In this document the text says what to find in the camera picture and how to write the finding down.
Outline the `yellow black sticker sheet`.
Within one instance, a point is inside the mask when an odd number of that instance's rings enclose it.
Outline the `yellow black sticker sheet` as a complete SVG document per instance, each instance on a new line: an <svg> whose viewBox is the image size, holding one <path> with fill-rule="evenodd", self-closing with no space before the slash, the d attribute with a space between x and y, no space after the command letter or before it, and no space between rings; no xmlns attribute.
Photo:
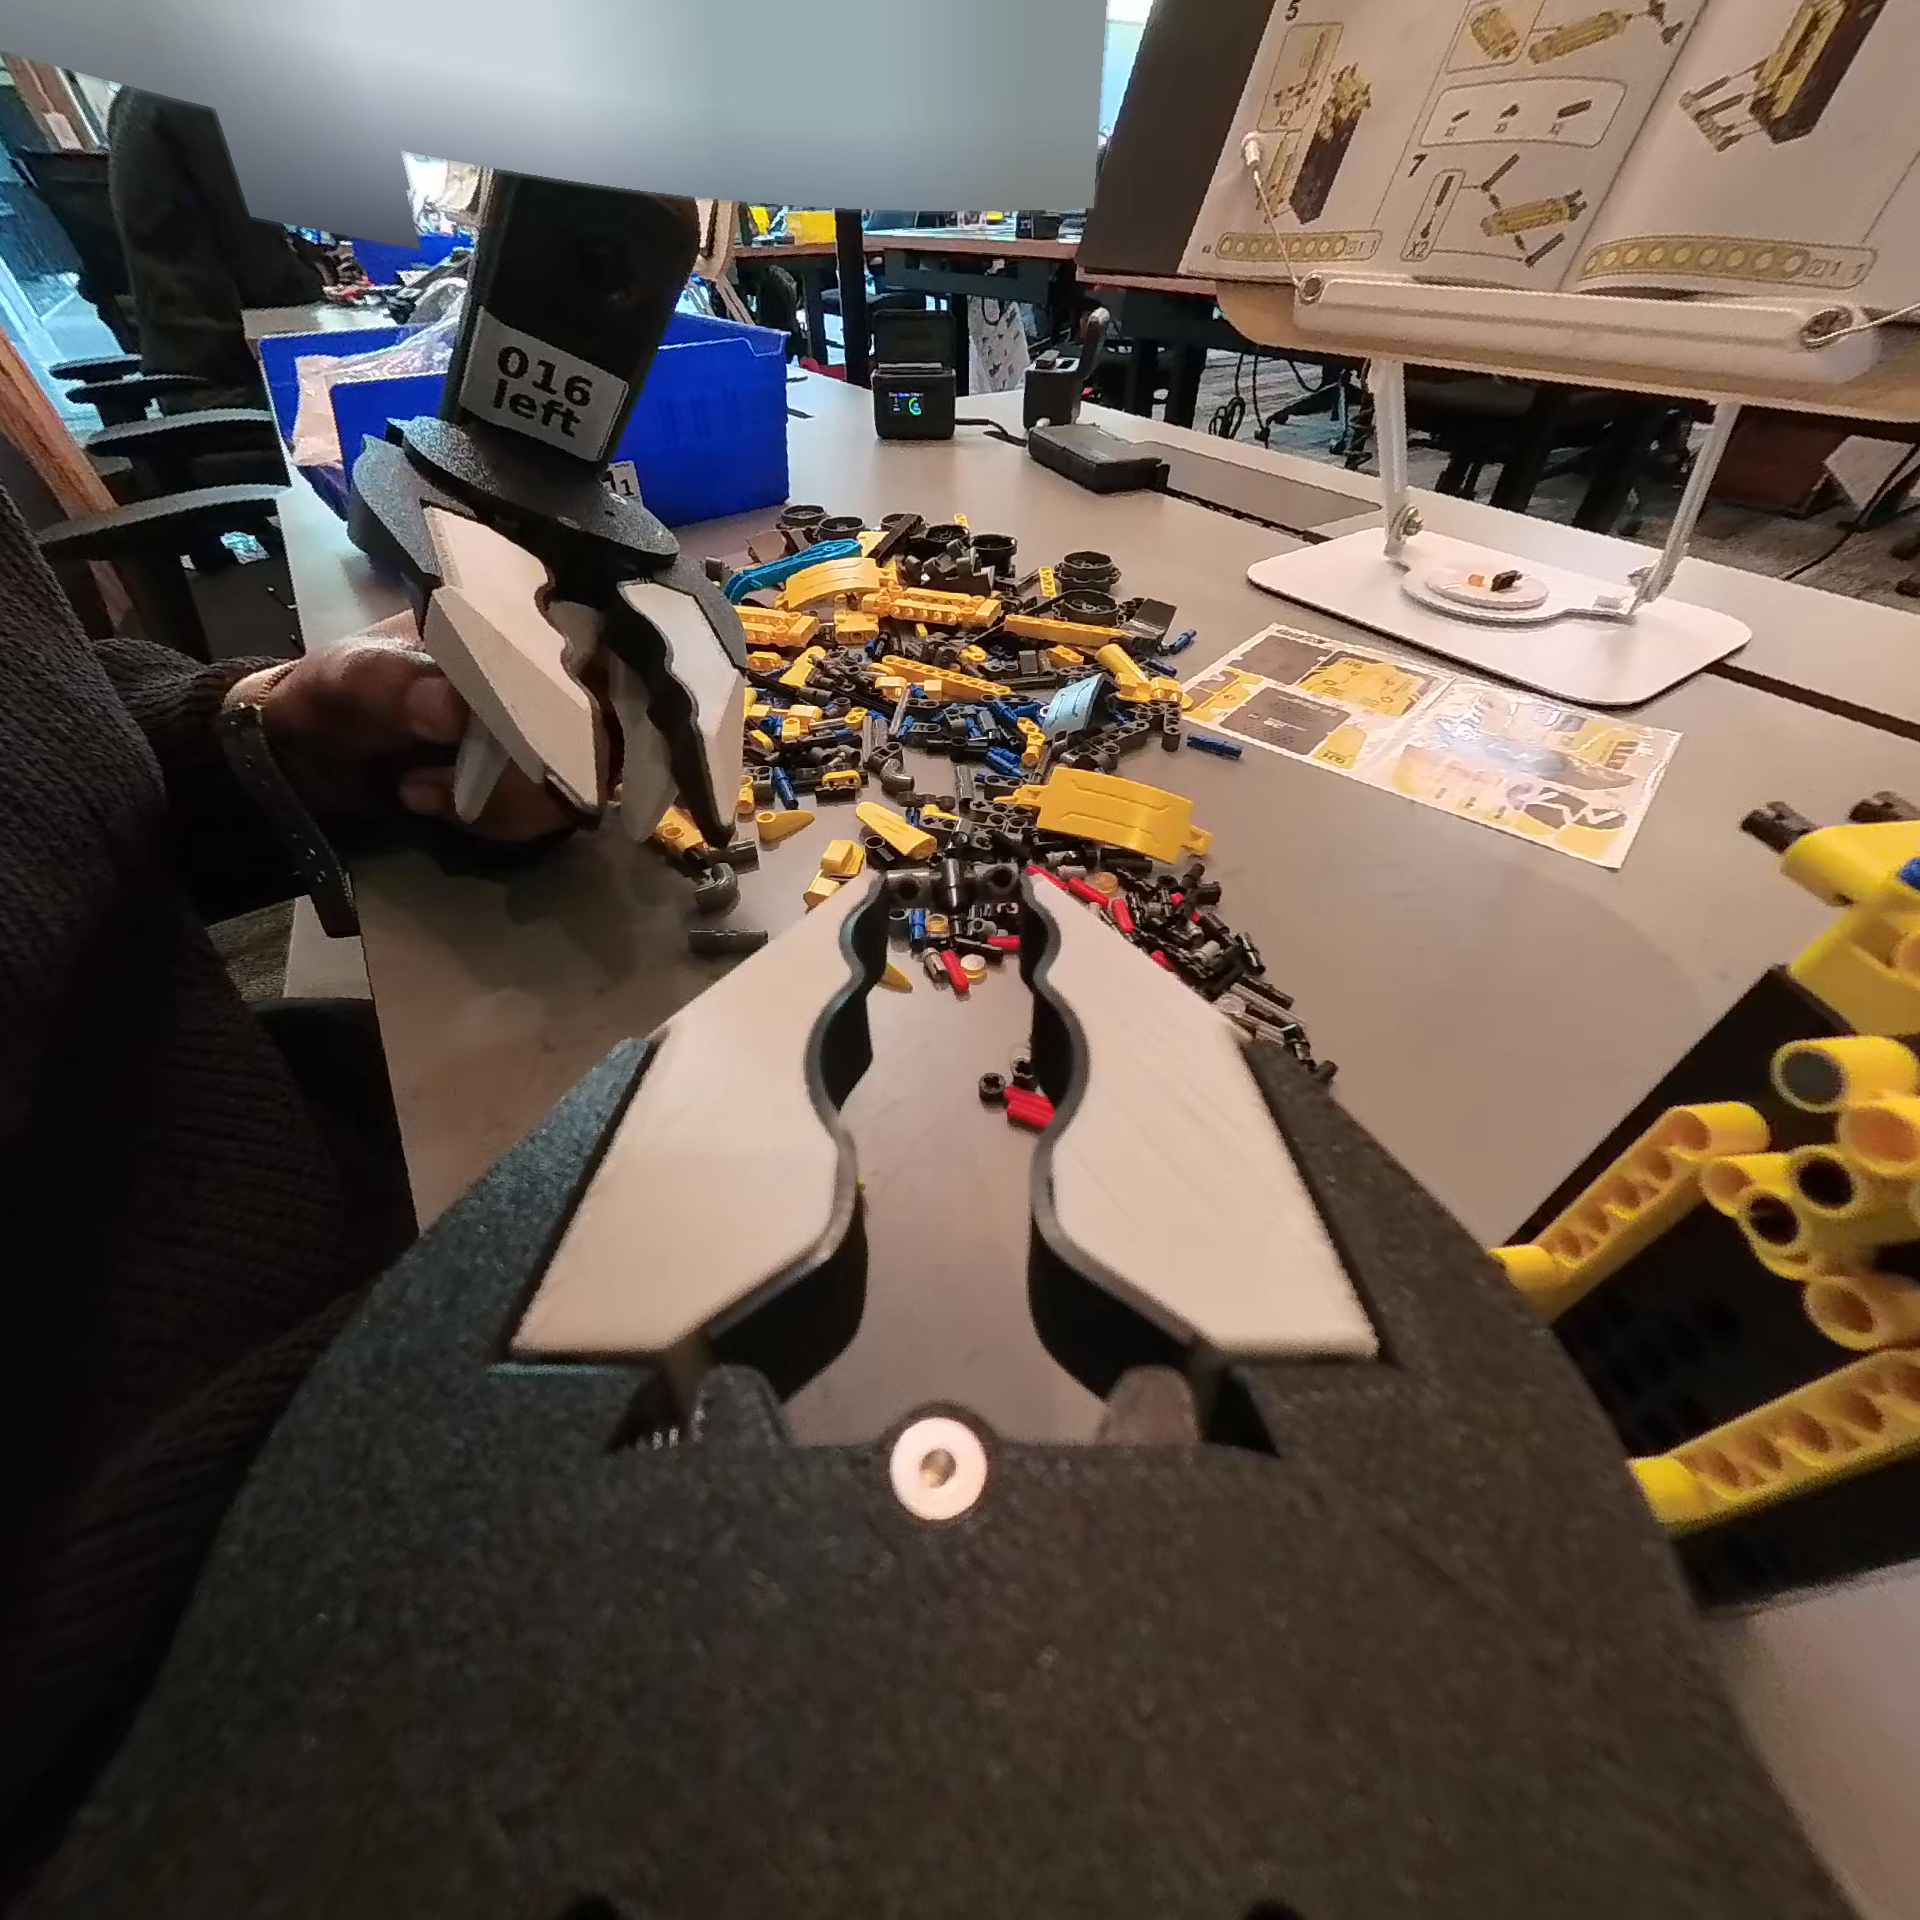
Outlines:
<svg viewBox="0 0 1920 1920"><path fill-rule="evenodd" d="M1680 735L1267 627L1186 682L1201 737L1618 871Z"/></svg>

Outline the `person's left forearm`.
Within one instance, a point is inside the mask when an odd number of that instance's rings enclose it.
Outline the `person's left forearm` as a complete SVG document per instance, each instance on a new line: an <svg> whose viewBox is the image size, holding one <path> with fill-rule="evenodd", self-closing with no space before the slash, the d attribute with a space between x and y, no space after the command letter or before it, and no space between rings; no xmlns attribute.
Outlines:
<svg viewBox="0 0 1920 1920"><path fill-rule="evenodd" d="M352 912L247 672L89 638L3 496L3 996L162 971L208 947L208 923L294 897Z"/></svg>

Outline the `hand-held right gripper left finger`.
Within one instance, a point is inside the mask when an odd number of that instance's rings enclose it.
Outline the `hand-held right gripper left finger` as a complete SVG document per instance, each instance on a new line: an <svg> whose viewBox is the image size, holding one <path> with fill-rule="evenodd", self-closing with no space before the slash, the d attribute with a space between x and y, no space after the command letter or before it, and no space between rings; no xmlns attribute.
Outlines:
<svg viewBox="0 0 1920 1920"><path fill-rule="evenodd" d="M687 1409L714 1364L790 1401L866 1303L856 1151L879 876L843 884L646 1040L517 1331L525 1363L632 1360Z"/></svg>

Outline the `pile of toy building pieces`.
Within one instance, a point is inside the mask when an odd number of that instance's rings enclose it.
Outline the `pile of toy building pieces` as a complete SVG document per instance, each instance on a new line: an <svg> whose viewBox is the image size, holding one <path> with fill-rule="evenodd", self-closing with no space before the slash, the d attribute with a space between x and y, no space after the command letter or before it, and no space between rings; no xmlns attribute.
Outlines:
<svg viewBox="0 0 1920 1920"><path fill-rule="evenodd" d="M1257 942L1222 918L1209 835L1120 779L1146 748L1232 748L1190 722L1167 672L1190 640L1167 630L1169 604L1115 596L1118 564L1095 550L1021 574L1013 537L902 512L798 506L704 569L743 624L747 692L731 840L682 806L651 835L690 884L693 952L765 947L729 927L738 876L845 809L801 904L885 884L886 990L925 982L966 1001L1017 960L1023 880L1048 880L1240 1038L1334 1082Z"/></svg>

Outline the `white book stand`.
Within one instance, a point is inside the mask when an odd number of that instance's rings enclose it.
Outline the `white book stand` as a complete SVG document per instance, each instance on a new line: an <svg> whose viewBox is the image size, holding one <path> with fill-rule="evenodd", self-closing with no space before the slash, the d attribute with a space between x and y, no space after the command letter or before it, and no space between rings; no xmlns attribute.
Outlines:
<svg viewBox="0 0 1920 1920"><path fill-rule="evenodd" d="M1907 308L1874 321L1831 298L1546 296L1331 267L1291 283L1222 279L1216 298L1257 346L1360 360L1375 404L1378 531L1263 560L1249 586L1581 710L1646 706L1746 648L1737 617L1669 596L1744 407L1890 427L1918 419ZM1710 438L1656 558L1607 577L1526 558L1509 537L1440 532L1407 486L1407 366L1707 402Z"/></svg>

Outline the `black power adapter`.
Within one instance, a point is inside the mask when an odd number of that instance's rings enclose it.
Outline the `black power adapter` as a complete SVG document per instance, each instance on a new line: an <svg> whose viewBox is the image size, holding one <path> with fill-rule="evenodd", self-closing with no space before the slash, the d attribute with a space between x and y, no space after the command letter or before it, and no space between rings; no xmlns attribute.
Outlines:
<svg viewBox="0 0 1920 1920"><path fill-rule="evenodd" d="M1023 451L1045 472L1096 496L1167 489L1167 460L1157 444L1122 440L1095 424L1032 424Z"/></svg>

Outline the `person's left hand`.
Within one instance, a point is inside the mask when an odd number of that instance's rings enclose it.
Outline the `person's left hand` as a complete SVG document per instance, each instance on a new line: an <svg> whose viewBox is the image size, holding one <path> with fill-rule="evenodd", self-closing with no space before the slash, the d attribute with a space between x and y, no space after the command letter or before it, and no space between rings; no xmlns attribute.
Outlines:
<svg viewBox="0 0 1920 1920"><path fill-rule="evenodd" d="M287 664L258 697L278 768L327 827L399 820L528 848L574 833L537 783L506 768L472 820L457 809L454 758L469 710L430 657L362 636Z"/></svg>

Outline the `black office chair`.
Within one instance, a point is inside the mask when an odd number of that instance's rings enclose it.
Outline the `black office chair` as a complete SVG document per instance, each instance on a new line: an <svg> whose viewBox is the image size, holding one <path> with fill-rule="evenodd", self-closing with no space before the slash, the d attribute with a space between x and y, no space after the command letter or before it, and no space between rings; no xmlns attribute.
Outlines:
<svg viewBox="0 0 1920 1920"><path fill-rule="evenodd" d="M162 401L199 399L200 385L143 371L131 354L54 364L51 378L99 419L82 454L110 503L40 528L40 556L63 586L75 586L82 568L106 568L145 638L213 662L195 583L240 568L240 542L258 560L283 558L289 476L274 416L256 407L167 416Z"/></svg>

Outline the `large blue plastic bin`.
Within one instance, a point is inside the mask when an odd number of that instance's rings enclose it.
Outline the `large blue plastic bin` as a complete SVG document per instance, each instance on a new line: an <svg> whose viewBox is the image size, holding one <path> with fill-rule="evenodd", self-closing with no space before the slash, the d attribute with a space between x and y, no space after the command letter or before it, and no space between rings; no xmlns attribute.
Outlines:
<svg viewBox="0 0 1920 1920"><path fill-rule="evenodd" d="M785 500L784 336L673 313L607 460L607 489L669 528ZM350 481L306 474L343 512Z"/></svg>

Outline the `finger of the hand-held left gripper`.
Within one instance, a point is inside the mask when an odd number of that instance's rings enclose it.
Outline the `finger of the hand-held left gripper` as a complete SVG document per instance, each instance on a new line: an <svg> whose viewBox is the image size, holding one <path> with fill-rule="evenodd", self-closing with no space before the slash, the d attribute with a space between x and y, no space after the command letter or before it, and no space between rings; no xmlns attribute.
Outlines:
<svg viewBox="0 0 1920 1920"><path fill-rule="evenodd" d="M570 640L545 615L545 568L448 507L425 507L422 526L439 564L422 648L469 713L451 777L458 820L479 820L506 770L595 816L606 727Z"/></svg>
<svg viewBox="0 0 1920 1920"><path fill-rule="evenodd" d="M745 704L745 632L706 577L661 574L611 591L618 820L632 842L651 836L672 806L707 844L729 842Z"/></svg>

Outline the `yellow black toy model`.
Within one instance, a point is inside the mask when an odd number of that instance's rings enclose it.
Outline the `yellow black toy model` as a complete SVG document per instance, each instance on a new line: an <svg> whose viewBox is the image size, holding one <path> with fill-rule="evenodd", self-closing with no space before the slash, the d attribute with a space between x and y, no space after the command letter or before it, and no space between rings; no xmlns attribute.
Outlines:
<svg viewBox="0 0 1920 1920"><path fill-rule="evenodd" d="M1494 1249L1722 1614L1918 1553L1918 811L1741 830L1832 921Z"/></svg>

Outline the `small black screen device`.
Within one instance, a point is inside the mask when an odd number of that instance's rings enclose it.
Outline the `small black screen device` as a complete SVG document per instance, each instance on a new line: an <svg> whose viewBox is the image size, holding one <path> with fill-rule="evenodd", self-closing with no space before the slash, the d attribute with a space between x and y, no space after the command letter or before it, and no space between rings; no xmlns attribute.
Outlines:
<svg viewBox="0 0 1920 1920"><path fill-rule="evenodd" d="M879 442L951 442L958 374L953 323L930 308L872 313L870 407Z"/></svg>

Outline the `black jacket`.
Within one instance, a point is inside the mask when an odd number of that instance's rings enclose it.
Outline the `black jacket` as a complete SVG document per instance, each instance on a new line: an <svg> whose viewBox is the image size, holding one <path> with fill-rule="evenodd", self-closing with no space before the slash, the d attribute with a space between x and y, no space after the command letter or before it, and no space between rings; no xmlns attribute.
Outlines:
<svg viewBox="0 0 1920 1920"><path fill-rule="evenodd" d="M119 88L106 186L143 371L192 378L187 410L267 410L243 315L315 305L323 276L283 227L248 216L218 118Z"/></svg>

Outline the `open instruction booklet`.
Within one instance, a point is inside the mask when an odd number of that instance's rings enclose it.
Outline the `open instruction booklet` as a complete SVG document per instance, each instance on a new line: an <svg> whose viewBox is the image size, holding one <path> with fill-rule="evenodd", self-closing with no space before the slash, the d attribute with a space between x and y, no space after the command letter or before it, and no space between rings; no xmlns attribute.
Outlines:
<svg viewBox="0 0 1920 1920"><path fill-rule="evenodd" d="M1918 6L1278 6L1181 270L1914 323Z"/></svg>

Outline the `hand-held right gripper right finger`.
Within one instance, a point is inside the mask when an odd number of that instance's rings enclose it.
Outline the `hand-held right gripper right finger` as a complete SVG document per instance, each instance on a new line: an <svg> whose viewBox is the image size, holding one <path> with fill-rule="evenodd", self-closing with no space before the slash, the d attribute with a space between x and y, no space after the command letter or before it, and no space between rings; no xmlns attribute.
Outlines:
<svg viewBox="0 0 1920 1920"><path fill-rule="evenodd" d="M1047 1256L1201 1360L1375 1360L1381 1339L1214 1003L1059 882L1021 889Z"/></svg>

